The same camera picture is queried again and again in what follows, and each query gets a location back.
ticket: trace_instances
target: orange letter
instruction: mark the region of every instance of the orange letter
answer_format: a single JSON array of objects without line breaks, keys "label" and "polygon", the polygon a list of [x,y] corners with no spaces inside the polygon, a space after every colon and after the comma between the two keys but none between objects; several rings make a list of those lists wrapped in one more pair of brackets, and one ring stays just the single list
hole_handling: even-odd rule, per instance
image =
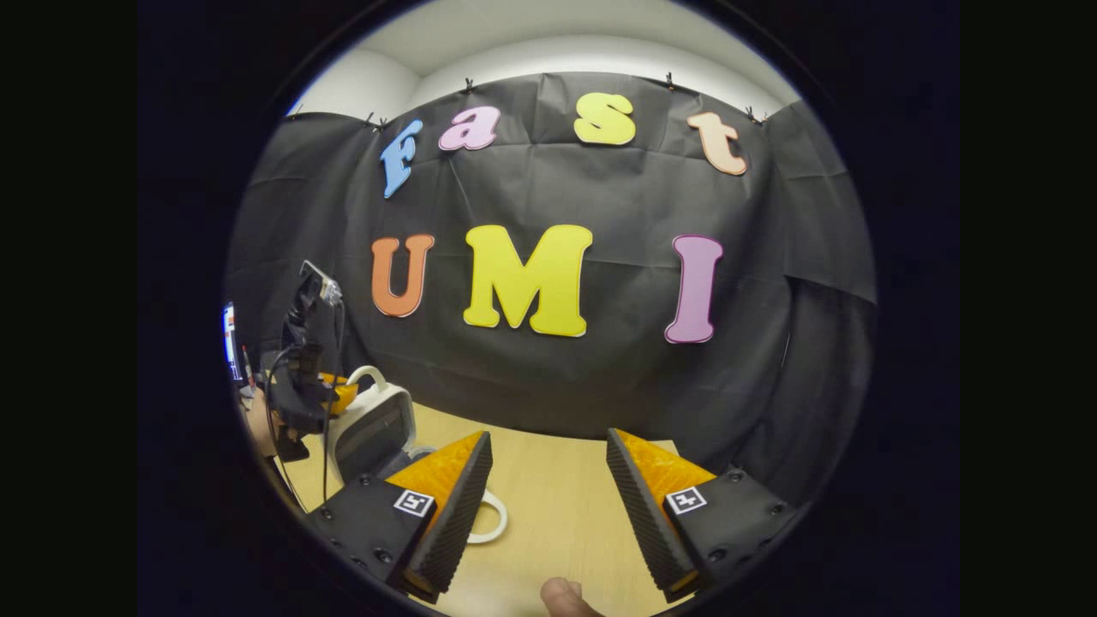
[{"label": "orange letter", "polygon": [[427,271],[427,251],[434,246],[434,236],[417,234],[408,236],[408,287],[404,295],[393,294],[389,288],[393,269],[393,254],[399,248],[396,238],[378,238],[373,243],[373,303],[377,310],[393,317],[407,317],[422,301],[422,279]]},{"label": "orange letter", "polygon": [[725,126],[720,116],[706,111],[686,119],[686,123],[701,132],[701,147],[704,148],[704,158],[713,167],[731,173],[732,176],[743,176],[747,170],[747,161],[732,154],[732,146],[728,139],[738,139],[739,134],[731,126]]}]

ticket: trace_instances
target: mug handle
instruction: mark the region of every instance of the mug handle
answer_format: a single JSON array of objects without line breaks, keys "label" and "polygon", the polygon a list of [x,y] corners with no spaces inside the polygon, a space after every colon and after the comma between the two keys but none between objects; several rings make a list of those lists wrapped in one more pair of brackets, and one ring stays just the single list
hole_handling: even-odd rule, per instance
[{"label": "mug handle", "polygon": [[502,530],[507,528],[507,506],[502,505],[499,497],[496,497],[487,489],[484,490],[483,503],[494,507],[496,512],[499,513],[499,525],[495,527],[491,531],[487,534],[470,534],[468,543],[470,545],[483,545],[484,542],[490,542],[491,540],[499,537]]}]

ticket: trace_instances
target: ridged surface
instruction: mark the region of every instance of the ridged surface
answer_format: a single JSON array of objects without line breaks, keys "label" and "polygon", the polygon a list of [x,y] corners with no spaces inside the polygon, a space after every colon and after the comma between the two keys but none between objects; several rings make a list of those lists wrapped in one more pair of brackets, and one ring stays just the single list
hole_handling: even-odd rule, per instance
[{"label": "ridged surface", "polygon": [[408,562],[408,568],[429,581],[436,592],[449,591],[453,573],[461,563],[487,487],[491,462],[491,436],[485,433],[461,472],[445,511],[439,514],[438,521]]},{"label": "ridged surface", "polygon": [[613,429],[610,429],[606,440],[606,462],[629,513],[629,521],[647,570],[656,586],[666,591],[693,570],[686,547],[663,517],[640,470],[629,457],[629,450]]}]

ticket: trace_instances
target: black fabric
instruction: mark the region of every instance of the black fabric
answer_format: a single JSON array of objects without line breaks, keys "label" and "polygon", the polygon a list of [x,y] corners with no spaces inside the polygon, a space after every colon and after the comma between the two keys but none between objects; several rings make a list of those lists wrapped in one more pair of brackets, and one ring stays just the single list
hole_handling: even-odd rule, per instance
[{"label": "black fabric", "polygon": [[[634,106],[625,146],[579,142],[577,99],[620,93]],[[460,111],[494,105],[498,137],[444,152]],[[686,119],[720,115],[738,132],[745,175],[704,157]],[[388,200],[381,150],[415,119],[411,176]],[[581,338],[464,323],[472,281],[465,234],[502,225],[522,260],[546,228],[581,225]],[[412,234],[436,238],[418,311],[373,305],[371,245],[396,237],[392,289],[406,284]],[[671,240],[715,238],[711,321],[700,345],[671,345],[680,262]],[[875,287],[861,207],[840,158],[806,105],[764,124],[703,93],[611,74],[550,74],[454,92],[374,131],[335,114],[287,119],[246,193],[230,249],[227,298],[247,346],[276,346],[310,259],[347,303],[343,370],[377,366],[412,397],[511,428],[600,439],[610,426],[672,438],[711,470],[731,462],[794,504],[836,463],[867,386]],[[331,327],[321,327],[327,336]],[[327,352],[333,350],[328,339]],[[323,366],[331,366],[330,356]]]}]

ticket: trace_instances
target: blue letter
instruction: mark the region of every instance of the blue letter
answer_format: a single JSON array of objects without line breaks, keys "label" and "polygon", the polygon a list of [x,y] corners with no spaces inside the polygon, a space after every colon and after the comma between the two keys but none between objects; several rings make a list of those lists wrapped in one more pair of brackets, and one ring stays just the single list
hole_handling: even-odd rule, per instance
[{"label": "blue letter", "polygon": [[422,121],[412,120],[411,124],[381,152],[381,160],[385,162],[385,199],[392,197],[411,175],[411,170],[404,167],[404,161],[410,162],[415,156],[415,139],[411,136],[420,130]]}]

